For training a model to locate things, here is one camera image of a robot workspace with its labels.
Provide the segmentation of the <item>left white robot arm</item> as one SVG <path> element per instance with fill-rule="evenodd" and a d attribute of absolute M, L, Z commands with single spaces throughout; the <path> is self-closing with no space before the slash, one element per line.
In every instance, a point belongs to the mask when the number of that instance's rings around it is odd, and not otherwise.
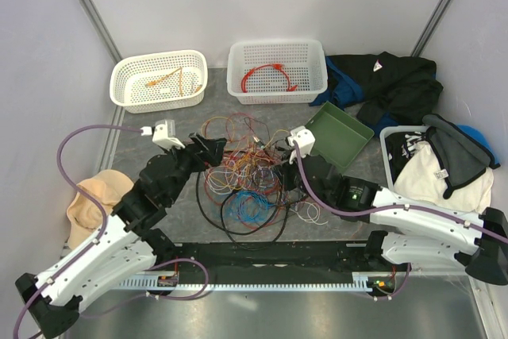
<path fill-rule="evenodd" d="M 227 143 L 192 133 L 184 144 L 161 124 L 133 131 L 151 137 L 162 154 L 147 162 L 111 214 L 99 210 L 99 227 L 77 248 L 47 270 L 25 273 L 15 282 L 25 304 L 20 315 L 30 314 L 46 338 L 68 331 L 91 303 L 131 275 L 173 264 L 175 246 L 156 224 L 191 174 L 221 163 Z"/>

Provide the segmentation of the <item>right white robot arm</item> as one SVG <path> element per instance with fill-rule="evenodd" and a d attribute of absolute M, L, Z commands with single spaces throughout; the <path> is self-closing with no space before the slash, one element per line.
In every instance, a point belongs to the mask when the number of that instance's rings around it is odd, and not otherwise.
<path fill-rule="evenodd" d="M 470 277 L 507 284 L 507 218 L 498 209 L 461 212 L 403 197 L 364 179 L 345 176 L 321 156 L 285 160 L 275 173 L 287 191 L 300 190 L 339 218 L 386 225 L 403 239 L 377 233 L 364 263 L 382 270 L 389 263 L 439 262 L 462 267 Z"/>

